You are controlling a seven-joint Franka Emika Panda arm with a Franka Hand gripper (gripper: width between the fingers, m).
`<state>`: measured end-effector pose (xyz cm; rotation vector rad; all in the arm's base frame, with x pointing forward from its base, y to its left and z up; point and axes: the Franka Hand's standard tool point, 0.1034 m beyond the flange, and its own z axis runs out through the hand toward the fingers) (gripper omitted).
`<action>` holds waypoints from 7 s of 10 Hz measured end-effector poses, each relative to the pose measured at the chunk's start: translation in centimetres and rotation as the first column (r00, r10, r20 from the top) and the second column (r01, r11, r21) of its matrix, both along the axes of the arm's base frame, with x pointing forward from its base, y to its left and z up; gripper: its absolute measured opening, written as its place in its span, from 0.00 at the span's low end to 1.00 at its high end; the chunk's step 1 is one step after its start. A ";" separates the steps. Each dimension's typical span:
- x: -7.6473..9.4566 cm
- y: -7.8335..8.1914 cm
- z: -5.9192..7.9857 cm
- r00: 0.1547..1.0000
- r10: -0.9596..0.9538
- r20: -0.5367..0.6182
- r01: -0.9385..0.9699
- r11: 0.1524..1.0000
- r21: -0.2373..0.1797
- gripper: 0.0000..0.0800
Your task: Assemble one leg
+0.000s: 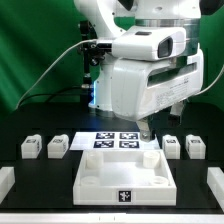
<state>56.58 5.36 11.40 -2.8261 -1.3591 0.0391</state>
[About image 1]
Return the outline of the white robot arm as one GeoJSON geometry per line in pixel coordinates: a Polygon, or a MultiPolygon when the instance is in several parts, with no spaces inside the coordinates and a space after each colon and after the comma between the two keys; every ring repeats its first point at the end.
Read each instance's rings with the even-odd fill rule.
{"type": "Polygon", "coordinates": [[[204,58],[200,18],[224,0],[74,0],[96,32],[89,47],[100,65],[96,111],[111,112],[153,138],[149,117],[165,108],[179,117],[184,100],[200,92],[204,58]]]}

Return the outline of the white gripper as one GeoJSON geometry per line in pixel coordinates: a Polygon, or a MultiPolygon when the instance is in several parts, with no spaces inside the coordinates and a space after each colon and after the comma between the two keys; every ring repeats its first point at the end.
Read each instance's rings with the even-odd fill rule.
{"type": "Polygon", "coordinates": [[[182,64],[178,58],[156,62],[118,59],[112,74],[113,112],[125,120],[138,120],[140,139],[154,140],[147,116],[171,106],[168,121],[179,126],[185,108],[182,100],[202,88],[203,65],[201,49],[186,57],[182,64]]]}

